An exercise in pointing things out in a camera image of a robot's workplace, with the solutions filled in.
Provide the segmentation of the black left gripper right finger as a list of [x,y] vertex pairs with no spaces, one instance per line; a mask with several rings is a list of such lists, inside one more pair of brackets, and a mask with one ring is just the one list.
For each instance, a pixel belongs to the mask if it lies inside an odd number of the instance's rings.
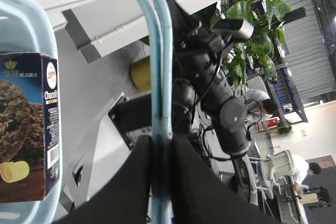
[[174,223],[276,222],[225,186],[182,133],[171,143],[170,186]]

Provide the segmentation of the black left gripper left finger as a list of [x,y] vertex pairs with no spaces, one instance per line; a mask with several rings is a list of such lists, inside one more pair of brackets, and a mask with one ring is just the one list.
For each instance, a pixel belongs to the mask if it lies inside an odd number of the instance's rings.
[[88,202],[56,223],[146,223],[153,141],[141,135],[108,183]]

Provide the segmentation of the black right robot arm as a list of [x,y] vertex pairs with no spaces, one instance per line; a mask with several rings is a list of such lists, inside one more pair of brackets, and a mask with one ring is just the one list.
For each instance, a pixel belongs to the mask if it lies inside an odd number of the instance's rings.
[[234,96],[221,63],[236,42],[247,41],[253,25],[246,19],[219,20],[213,31],[189,15],[175,0],[166,0],[173,29],[173,59],[177,61],[211,119],[222,151],[244,156],[250,143],[245,131],[247,107]]

